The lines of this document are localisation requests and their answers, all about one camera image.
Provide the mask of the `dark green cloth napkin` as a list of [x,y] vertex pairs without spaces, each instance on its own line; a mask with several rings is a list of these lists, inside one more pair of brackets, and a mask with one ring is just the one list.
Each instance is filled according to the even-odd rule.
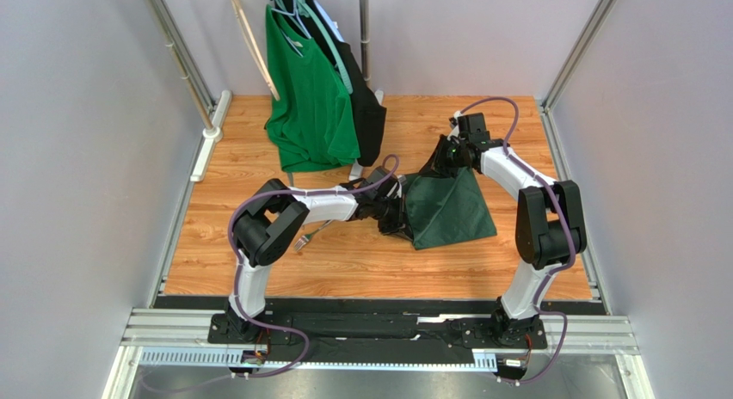
[[497,235],[473,171],[454,178],[406,176],[406,212],[417,250],[433,249]]

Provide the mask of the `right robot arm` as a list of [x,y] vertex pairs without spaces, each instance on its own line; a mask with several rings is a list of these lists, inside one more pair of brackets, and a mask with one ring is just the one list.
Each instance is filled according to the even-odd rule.
[[447,178],[474,169],[517,202],[515,246],[521,261],[488,324],[492,341],[511,347],[539,330],[541,302],[552,281],[587,247],[580,188],[543,175],[506,140],[492,138],[483,114],[457,113],[450,121],[452,131],[440,136],[422,174]]

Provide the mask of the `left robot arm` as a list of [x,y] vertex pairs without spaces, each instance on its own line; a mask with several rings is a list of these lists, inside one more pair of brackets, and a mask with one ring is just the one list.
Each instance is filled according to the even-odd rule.
[[251,343],[269,330],[264,319],[266,289],[273,264],[288,250],[302,226],[372,218],[379,233],[412,240],[406,194],[399,179],[383,167],[326,189],[288,187],[267,181],[231,216],[229,242],[236,256],[232,293],[225,311],[213,316],[213,344]]

